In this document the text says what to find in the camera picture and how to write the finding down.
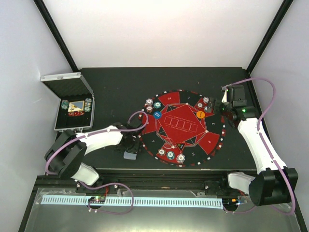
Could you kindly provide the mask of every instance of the round poker mat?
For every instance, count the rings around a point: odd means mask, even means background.
[[[149,121],[139,136],[142,146],[156,160],[179,167],[211,161],[226,130],[221,115],[205,112],[207,99],[181,89],[147,99],[142,110]],[[145,123],[146,117],[140,117]]]

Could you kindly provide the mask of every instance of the stack of poker chips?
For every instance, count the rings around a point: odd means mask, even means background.
[[[92,99],[91,98],[86,98],[85,99],[85,108],[84,108],[85,112],[90,112],[91,111],[91,103],[92,103]]]
[[[69,107],[69,101],[68,100],[62,100],[61,102],[61,108],[64,110],[67,110]]]

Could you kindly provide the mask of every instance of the gray wall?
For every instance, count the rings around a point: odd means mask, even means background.
[[[55,138],[57,97],[40,76],[71,69],[32,0],[2,0],[0,22],[0,231],[13,232]]]
[[[266,123],[273,145],[289,167],[299,174],[296,196],[309,226],[309,7],[295,0],[270,41],[252,77],[265,77],[277,88],[277,99]],[[271,99],[271,87],[255,82],[262,108]]]

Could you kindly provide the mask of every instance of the black foam lining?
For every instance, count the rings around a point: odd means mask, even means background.
[[[62,100],[71,96],[90,94],[80,78],[44,81],[43,83]]]
[[[90,93],[84,95],[75,95],[66,98],[62,98],[61,100],[68,100],[69,102],[77,102],[84,101],[86,98],[91,98],[92,95]],[[91,105],[91,111],[85,112],[82,116],[68,116],[68,110],[64,110],[61,108],[61,103],[59,104],[59,112],[57,115],[56,128],[55,129],[66,129],[66,128],[76,128],[76,127],[87,127],[91,124],[91,113],[93,111],[93,107]]]

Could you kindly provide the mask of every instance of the open case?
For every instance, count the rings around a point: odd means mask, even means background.
[[[56,131],[92,128],[95,98],[80,72],[46,75],[41,77],[41,81],[60,98]]]

